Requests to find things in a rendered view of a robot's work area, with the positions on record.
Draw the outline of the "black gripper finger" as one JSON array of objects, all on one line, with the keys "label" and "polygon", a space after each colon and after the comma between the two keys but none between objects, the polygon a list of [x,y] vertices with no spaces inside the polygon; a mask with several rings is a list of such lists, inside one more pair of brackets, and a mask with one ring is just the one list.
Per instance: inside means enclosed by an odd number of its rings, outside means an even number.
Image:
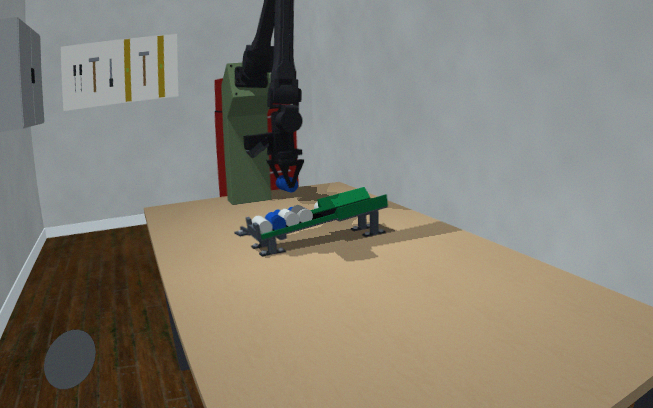
[{"label": "black gripper finger", "polygon": [[[295,187],[298,175],[300,173],[300,170],[301,170],[303,164],[304,164],[303,159],[299,159],[297,161],[283,162],[283,163],[278,162],[278,165],[279,165],[279,167],[280,167],[280,169],[282,171],[282,174],[283,174],[289,188],[294,188]],[[286,168],[289,167],[289,166],[296,166],[296,170],[295,170],[292,182],[290,181],[287,170],[286,170]]]},{"label": "black gripper finger", "polygon": [[[273,173],[274,173],[274,175],[275,175],[275,177],[277,179],[279,177],[279,174],[278,174],[278,172],[277,172],[277,170],[275,168],[275,164],[278,164],[278,162],[272,161],[271,159],[268,159],[267,163],[270,166],[271,170],[273,171]],[[288,173],[289,167],[287,167],[286,170],[287,170],[287,173]]]}]

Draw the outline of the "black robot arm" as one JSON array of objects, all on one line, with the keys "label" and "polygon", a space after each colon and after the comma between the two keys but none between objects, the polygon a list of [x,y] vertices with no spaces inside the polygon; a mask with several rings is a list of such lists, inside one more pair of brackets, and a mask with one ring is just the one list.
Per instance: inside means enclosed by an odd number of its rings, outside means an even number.
[{"label": "black robot arm", "polygon": [[[271,46],[273,30],[274,46]],[[288,151],[287,132],[296,132],[302,126],[299,113],[302,91],[296,79],[293,41],[294,0],[264,0],[256,36],[251,45],[246,45],[242,67],[235,68],[235,86],[266,88],[267,73],[271,73],[267,107],[280,107],[271,113],[271,123],[272,130],[281,133],[243,136],[244,148],[251,158],[266,148],[271,152]]]}]

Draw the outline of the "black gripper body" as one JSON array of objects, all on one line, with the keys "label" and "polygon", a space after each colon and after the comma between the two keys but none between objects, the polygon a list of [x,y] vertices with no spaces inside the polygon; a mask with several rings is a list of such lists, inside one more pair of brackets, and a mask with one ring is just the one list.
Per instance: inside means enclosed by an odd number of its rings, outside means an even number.
[{"label": "black gripper body", "polygon": [[[302,149],[294,148],[294,134],[293,132],[287,132],[288,139],[288,151],[283,152],[270,152],[267,151],[267,155],[271,155],[271,160],[276,162],[290,162],[297,161],[298,155],[302,155]],[[296,155],[295,155],[296,153]],[[294,157],[294,158],[293,158]],[[288,158],[288,159],[284,159]]]}]

